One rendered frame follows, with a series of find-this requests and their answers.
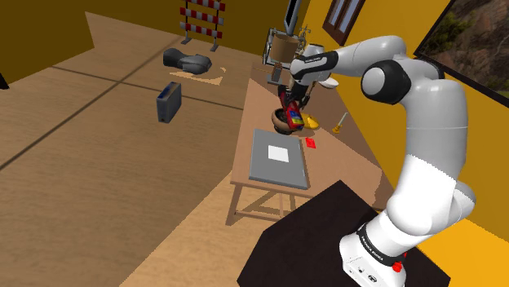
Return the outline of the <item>red box with colourful panel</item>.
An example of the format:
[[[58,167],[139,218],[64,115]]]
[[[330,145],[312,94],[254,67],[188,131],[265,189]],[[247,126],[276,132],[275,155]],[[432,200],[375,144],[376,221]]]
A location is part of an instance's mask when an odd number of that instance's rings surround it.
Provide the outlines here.
[[[296,100],[288,100],[287,93],[280,93],[280,100],[282,111],[278,118],[282,120],[290,130],[302,130],[304,128],[304,121],[299,110],[299,104]]]

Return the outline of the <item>yellow bowl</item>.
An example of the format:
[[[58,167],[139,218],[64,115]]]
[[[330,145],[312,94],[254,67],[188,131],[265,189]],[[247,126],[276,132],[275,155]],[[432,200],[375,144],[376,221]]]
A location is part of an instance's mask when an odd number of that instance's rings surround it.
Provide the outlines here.
[[[309,130],[317,130],[320,127],[318,120],[310,114],[302,113],[303,127]]]

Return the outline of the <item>brown bowl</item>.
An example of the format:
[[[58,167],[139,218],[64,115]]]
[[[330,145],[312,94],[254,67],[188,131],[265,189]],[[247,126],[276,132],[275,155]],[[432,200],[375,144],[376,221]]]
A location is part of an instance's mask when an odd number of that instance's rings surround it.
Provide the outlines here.
[[[287,123],[287,118],[283,108],[276,109],[272,113],[272,123],[276,132],[283,135],[291,135],[295,129],[291,129]]]

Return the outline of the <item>lamp with brown shade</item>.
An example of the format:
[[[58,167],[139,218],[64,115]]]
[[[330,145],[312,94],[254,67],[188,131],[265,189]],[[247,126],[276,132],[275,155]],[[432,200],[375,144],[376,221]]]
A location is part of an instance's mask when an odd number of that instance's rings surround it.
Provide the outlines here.
[[[273,85],[281,84],[281,72],[284,63],[290,63],[294,58],[299,40],[288,35],[276,33],[273,36],[272,45],[269,51],[269,58],[274,62],[271,76],[268,83]]]

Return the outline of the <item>yellow candle holder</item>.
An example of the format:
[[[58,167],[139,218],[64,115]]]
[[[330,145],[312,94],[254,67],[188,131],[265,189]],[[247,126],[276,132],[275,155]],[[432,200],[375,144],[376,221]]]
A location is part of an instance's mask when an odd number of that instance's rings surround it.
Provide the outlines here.
[[[342,126],[343,126],[343,122],[344,122],[344,120],[346,119],[346,117],[347,117],[347,115],[348,115],[348,114],[349,114],[349,112],[345,112],[345,113],[342,115],[341,119],[339,120],[338,124],[337,124],[337,125],[333,128],[333,130],[332,130],[332,131],[333,131],[335,134],[338,134],[338,133],[340,132],[340,130],[341,130]]]

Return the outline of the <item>grey flat screen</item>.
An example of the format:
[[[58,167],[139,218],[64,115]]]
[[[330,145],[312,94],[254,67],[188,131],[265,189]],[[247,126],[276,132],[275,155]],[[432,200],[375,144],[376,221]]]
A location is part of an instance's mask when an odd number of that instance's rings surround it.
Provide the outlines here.
[[[302,0],[289,0],[284,18],[285,33],[289,36],[294,34],[294,28],[298,20],[299,8]]]

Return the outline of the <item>grey closed laptop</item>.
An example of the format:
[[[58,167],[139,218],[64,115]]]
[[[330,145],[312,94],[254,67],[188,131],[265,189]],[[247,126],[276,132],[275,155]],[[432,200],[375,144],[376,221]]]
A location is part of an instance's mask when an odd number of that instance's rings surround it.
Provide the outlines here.
[[[289,135],[254,129],[249,179],[308,189],[300,140]]]

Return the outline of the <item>wooden table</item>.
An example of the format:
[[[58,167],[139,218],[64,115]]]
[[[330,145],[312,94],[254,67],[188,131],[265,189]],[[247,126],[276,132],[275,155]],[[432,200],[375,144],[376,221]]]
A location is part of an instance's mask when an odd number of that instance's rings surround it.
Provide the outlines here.
[[[336,90],[321,86],[312,90],[311,103],[304,109],[318,117],[320,127],[292,134],[301,143],[309,188],[302,190],[249,179],[253,131],[260,129],[275,133],[271,114],[281,106],[276,97],[277,88],[268,84],[266,79],[270,75],[269,70],[267,65],[252,65],[232,166],[231,184],[234,185],[234,191],[226,224],[232,225],[242,217],[277,221],[287,213],[283,210],[285,195],[290,197],[290,205],[294,206],[297,196],[312,198],[339,180],[344,181],[368,205],[376,210],[384,209],[386,200],[392,194],[392,186],[350,117],[338,134],[332,131],[347,108]],[[314,139],[316,148],[309,148],[306,138]],[[264,190],[269,196],[277,194],[278,207],[269,211],[261,210],[256,205],[239,209],[237,205],[241,192],[249,189]]]

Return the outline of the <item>brown framed window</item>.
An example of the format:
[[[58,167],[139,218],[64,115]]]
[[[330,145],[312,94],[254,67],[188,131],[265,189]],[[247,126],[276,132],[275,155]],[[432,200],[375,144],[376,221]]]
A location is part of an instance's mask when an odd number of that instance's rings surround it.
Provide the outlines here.
[[[333,0],[322,28],[343,46],[356,22],[365,0]]]

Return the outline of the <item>dark grey bag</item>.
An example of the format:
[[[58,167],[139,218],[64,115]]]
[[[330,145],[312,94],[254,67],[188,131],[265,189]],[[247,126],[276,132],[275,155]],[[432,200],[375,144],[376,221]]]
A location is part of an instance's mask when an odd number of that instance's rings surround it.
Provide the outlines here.
[[[204,55],[185,55],[176,48],[163,52],[163,64],[166,67],[178,68],[195,75],[206,73],[212,66],[211,60]]]

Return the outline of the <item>red and white barrier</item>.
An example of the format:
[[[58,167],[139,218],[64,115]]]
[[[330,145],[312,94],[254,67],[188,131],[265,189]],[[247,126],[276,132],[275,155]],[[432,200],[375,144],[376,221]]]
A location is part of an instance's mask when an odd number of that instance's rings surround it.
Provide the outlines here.
[[[210,51],[215,52],[219,47],[217,40],[223,37],[223,33],[218,30],[220,25],[224,24],[224,18],[219,16],[220,12],[225,12],[226,4],[221,0],[183,0],[185,2],[183,7],[179,8],[179,13],[185,17],[185,21],[179,22],[179,27],[185,31],[185,39],[181,42],[182,45],[188,44],[192,39],[188,36],[189,32],[200,33],[213,38],[213,46]],[[201,7],[207,7],[215,10],[215,14],[207,14],[202,11],[190,9],[188,4],[192,3]],[[209,29],[204,26],[190,24],[188,19],[205,21],[215,25],[214,29]]]

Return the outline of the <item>dark grey blue box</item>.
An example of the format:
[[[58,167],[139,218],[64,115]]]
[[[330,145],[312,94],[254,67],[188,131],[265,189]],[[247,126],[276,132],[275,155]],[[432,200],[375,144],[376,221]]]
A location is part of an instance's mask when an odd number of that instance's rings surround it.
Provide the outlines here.
[[[182,104],[181,84],[170,82],[156,98],[156,102],[158,121],[169,123]]]

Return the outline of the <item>dark robot stand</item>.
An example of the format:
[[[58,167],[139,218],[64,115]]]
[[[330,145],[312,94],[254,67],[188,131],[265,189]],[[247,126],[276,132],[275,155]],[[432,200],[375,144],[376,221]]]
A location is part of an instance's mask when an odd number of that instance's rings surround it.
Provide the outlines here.
[[[339,242],[377,213],[339,180],[263,231],[240,287],[360,287],[343,270]]]

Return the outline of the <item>black framed landscape picture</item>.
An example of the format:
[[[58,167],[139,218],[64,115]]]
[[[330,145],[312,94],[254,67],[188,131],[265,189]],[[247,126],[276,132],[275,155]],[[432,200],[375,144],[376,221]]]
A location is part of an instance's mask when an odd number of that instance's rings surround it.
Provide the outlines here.
[[[450,0],[414,54],[509,105],[509,0]]]

